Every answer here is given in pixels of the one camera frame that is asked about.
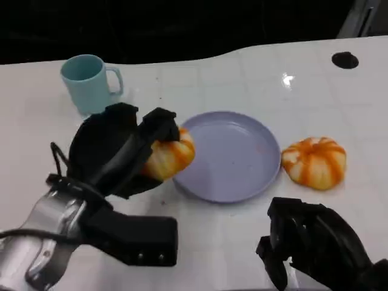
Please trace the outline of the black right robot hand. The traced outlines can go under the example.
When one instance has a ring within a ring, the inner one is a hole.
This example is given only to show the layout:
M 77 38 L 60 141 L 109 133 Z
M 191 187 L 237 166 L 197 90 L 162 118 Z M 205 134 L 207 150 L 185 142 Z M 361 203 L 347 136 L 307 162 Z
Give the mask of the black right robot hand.
M 256 254 L 278 290 L 285 290 L 285 261 L 331 290 L 349 290 L 373 264 L 353 228 L 336 211 L 300 199 L 275 197 L 270 203 L 270 235 Z

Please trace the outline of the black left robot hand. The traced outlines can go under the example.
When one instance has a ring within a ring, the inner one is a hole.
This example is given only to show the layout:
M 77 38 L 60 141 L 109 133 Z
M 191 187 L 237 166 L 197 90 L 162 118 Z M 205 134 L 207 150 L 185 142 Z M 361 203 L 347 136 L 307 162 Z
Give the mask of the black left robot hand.
M 124 199 L 161 185 L 163 178 L 144 168 L 154 142 L 179 140 L 176 113 L 157 107 L 138 123 L 137 112 L 137 107 L 120 102 L 90 115 L 71 143 L 67 176 L 102 196 Z

